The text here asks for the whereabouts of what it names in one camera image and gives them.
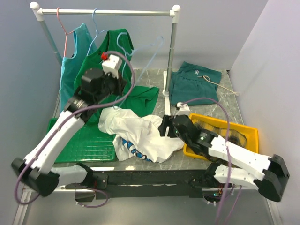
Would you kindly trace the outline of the blue wire hanger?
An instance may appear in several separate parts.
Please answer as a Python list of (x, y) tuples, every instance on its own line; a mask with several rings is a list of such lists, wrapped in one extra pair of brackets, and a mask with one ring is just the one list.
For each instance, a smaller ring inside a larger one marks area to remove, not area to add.
[(140, 80), (142, 79), (143, 77), (143, 74), (146, 72), (146, 70), (148, 69), (148, 67), (151, 65), (151, 63), (153, 62), (154, 58), (156, 57), (157, 53), (160, 51), (160, 49), (162, 48), (162, 46), (164, 45), (164, 37), (162, 35), (158, 36), (154, 43), (152, 44), (148, 44), (148, 45), (141, 45), (140, 47), (138, 47), (137, 49), (133, 49), (131, 53), (127, 52), (125, 50), (125, 48), (123, 46), (121, 46), (119, 44), (119, 38), (122, 36), (122, 35), (127, 35), (129, 36), (129, 34), (127, 32), (121, 32), (118, 36), (117, 36), (117, 46), (120, 47), (122, 49), (122, 51), (124, 52), (124, 55), (127, 57), (132, 57), (134, 56), (134, 54), (136, 54), (136, 52), (140, 52), (141, 50), (146, 50), (146, 49), (149, 49), (149, 48), (152, 48), (156, 45), (158, 45), (156, 51), (153, 53), (152, 57), (150, 58), (149, 62), (146, 64), (146, 66), (143, 68), (141, 74), (138, 76), (138, 78), (135, 79), (135, 83), (134, 83), (134, 87), (140, 82)]

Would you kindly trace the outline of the green t-shirt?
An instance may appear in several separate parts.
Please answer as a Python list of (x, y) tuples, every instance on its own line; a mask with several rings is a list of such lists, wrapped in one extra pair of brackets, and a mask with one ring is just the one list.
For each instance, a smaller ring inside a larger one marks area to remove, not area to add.
[[(91, 68), (102, 68), (102, 54), (107, 51), (117, 51), (131, 60), (134, 50), (129, 32), (126, 29), (109, 30), (100, 47), (85, 57), (81, 68), (75, 78), (74, 88), (81, 85), (81, 77), (86, 70)], [(145, 87), (135, 85), (130, 95), (123, 103), (118, 103), (122, 109), (131, 109), (137, 116), (144, 117), (152, 114), (158, 100), (158, 87)]]

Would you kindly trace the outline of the blue hanger holding green shirt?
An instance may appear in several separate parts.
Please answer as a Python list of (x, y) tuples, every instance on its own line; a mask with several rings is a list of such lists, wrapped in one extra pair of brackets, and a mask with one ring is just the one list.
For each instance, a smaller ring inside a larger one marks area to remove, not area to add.
[(94, 52), (97, 50), (97, 46), (96, 46), (96, 44), (95, 44), (96, 39), (97, 39), (98, 36), (100, 36), (102, 33), (108, 31), (108, 30), (102, 30), (102, 31), (99, 31), (97, 22), (96, 22), (96, 20), (95, 20), (95, 13), (96, 13), (97, 10), (99, 10), (99, 8), (95, 8), (95, 9), (93, 10), (93, 13), (92, 13), (92, 21), (93, 21), (94, 28), (95, 28), (95, 36), (94, 36), (94, 38), (92, 39), (92, 41), (91, 41), (91, 43), (90, 43), (90, 46), (89, 46), (89, 48), (88, 48), (88, 51), (87, 51), (86, 56), (91, 55), (92, 53), (94, 53)]

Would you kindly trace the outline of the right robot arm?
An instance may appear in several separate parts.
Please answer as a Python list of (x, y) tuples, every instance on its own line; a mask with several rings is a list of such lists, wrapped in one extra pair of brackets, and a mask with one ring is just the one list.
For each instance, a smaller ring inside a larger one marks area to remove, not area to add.
[(230, 183), (257, 190), (263, 197), (280, 202), (290, 178), (279, 155), (261, 155), (192, 122), (187, 115), (164, 115), (158, 127), (161, 136), (181, 139), (197, 156), (211, 162), (200, 183), (207, 188)]

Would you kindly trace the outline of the white t-shirt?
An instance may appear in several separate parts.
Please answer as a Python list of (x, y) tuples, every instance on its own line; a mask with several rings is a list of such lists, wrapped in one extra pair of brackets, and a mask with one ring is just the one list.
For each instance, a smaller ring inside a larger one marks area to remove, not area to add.
[(162, 163), (182, 149), (184, 142), (177, 137), (160, 136), (158, 126), (161, 123), (162, 118), (157, 115), (138, 117), (130, 109), (109, 107), (102, 110), (98, 129), (115, 135), (113, 146), (119, 161), (136, 157)]

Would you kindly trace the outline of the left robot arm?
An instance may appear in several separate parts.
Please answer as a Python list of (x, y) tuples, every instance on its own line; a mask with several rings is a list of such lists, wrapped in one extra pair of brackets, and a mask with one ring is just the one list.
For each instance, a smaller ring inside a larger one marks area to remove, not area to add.
[(77, 183), (82, 188), (94, 186), (93, 170), (77, 163), (71, 167), (54, 168), (53, 164), (71, 138), (97, 111), (95, 105), (112, 94), (121, 95), (127, 81), (118, 69), (88, 69), (81, 85), (67, 101), (54, 126), (39, 145), (25, 158), (11, 164), (22, 182), (41, 196), (50, 195), (58, 186)]

